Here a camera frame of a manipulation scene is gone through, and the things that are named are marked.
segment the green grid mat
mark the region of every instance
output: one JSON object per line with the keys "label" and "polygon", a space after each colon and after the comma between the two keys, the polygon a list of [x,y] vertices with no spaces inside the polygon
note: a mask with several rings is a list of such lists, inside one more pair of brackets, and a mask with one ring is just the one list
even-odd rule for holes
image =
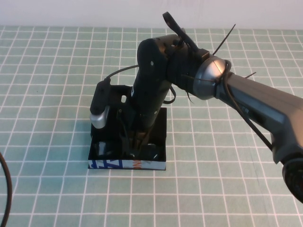
{"label": "green grid mat", "polygon": [[[170,33],[0,26],[0,150],[14,186],[8,227],[302,226],[303,204],[282,166],[239,115],[216,99],[191,103],[177,87],[166,171],[87,169],[96,84],[136,64],[141,40]],[[228,30],[187,33],[211,52]],[[235,29],[217,55],[238,75],[256,71],[251,79],[303,97],[303,31]],[[136,70],[112,83],[131,86]],[[2,215],[5,202],[1,172]]]}

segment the black cable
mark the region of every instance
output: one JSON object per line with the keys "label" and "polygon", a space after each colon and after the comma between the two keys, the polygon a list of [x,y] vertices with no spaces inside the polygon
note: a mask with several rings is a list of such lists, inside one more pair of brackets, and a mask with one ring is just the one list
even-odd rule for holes
{"label": "black cable", "polygon": [[268,139],[260,132],[259,129],[257,129],[257,127],[251,122],[251,120],[248,118],[248,116],[246,116],[244,114],[244,112],[240,109],[239,105],[236,103],[235,99],[233,98],[233,96],[231,95],[231,92],[230,92],[230,89],[228,88],[228,85],[227,85],[227,80],[230,76],[230,69],[231,69],[231,62],[226,60],[227,62],[227,68],[224,72],[224,75],[223,75],[223,88],[224,88],[224,91],[226,93],[226,95],[230,98],[232,104],[233,104],[233,107],[235,108],[235,110],[240,114],[240,116],[244,119],[244,121],[249,125],[249,127],[251,127],[251,129],[253,129],[253,131],[260,137],[260,139],[268,146],[268,148],[270,150],[272,150],[272,144],[268,141]]}
{"label": "black cable", "polygon": [[171,103],[173,103],[173,102],[176,100],[177,94],[176,94],[175,89],[171,86],[171,87],[170,87],[170,90],[171,90],[171,92],[172,92],[174,98],[173,98],[172,100],[169,100],[169,101],[165,101],[165,100],[164,100],[164,101],[163,101],[164,104],[171,104]]}
{"label": "black cable", "polygon": [[5,174],[5,178],[6,178],[6,184],[7,184],[7,190],[8,190],[8,197],[6,200],[6,207],[5,207],[5,211],[4,211],[4,215],[3,215],[3,219],[1,222],[1,226],[0,227],[5,227],[6,223],[9,219],[9,212],[10,212],[10,207],[11,207],[11,199],[12,199],[12,183],[11,183],[11,178],[10,178],[10,173],[9,173],[9,168],[4,160],[4,157],[2,156],[2,154],[0,153],[0,162],[3,168],[3,172]]}
{"label": "black cable", "polygon": [[133,69],[133,68],[137,68],[137,67],[139,67],[139,65],[133,65],[133,66],[129,66],[129,67],[126,67],[126,68],[117,70],[116,72],[113,72],[113,73],[109,74],[109,75],[106,77],[106,79],[111,78],[113,75],[115,75],[115,74],[117,74],[117,73],[123,72],[123,71],[125,71],[125,70],[130,70],[130,69]]}

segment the black base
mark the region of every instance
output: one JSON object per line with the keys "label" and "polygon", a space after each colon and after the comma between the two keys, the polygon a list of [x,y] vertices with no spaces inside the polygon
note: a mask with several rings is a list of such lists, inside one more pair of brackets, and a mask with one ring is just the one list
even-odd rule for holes
{"label": "black base", "polygon": [[[89,151],[89,161],[102,160],[141,160],[166,162],[166,127],[167,109],[161,108],[153,128],[149,134],[146,145],[142,145],[140,152],[136,152],[136,157],[126,156],[122,153],[122,141],[119,135],[120,122],[116,119],[117,109],[110,109],[107,123],[104,128],[96,129],[91,126],[91,146]],[[99,143],[104,142],[102,149]]]}

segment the black mount bracket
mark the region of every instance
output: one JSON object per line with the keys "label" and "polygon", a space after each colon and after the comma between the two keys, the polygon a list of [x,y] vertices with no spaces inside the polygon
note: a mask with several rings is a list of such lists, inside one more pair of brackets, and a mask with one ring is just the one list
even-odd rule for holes
{"label": "black mount bracket", "polygon": [[131,130],[135,110],[127,99],[132,87],[111,85],[110,79],[97,84],[90,111],[98,115],[109,108],[103,128],[91,125],[89,160],[166,161],[167,109],[161,108],[148,131]]}

